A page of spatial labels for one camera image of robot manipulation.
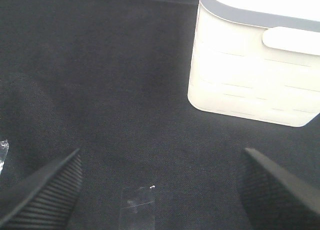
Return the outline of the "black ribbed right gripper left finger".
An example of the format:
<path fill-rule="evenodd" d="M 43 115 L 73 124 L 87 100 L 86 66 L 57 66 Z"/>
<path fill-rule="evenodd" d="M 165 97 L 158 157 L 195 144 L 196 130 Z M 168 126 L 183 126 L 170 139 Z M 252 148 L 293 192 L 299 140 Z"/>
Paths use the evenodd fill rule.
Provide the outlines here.
<path fill-rule="evenodd" d="M 65 152 L 0 194 L 2 230 L 66 229 L 83 184 L 80 149 Z"/>

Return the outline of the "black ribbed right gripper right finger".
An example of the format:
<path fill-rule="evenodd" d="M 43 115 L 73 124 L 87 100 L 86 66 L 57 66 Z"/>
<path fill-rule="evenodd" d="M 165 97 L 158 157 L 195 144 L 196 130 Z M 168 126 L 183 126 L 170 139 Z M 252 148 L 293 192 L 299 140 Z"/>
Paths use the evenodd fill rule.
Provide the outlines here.
<path fill-rule="evenodd" d="M 241 153 L 237 191 L 255 230 L 318 230 L 320 191 L 253 148 Z"/>

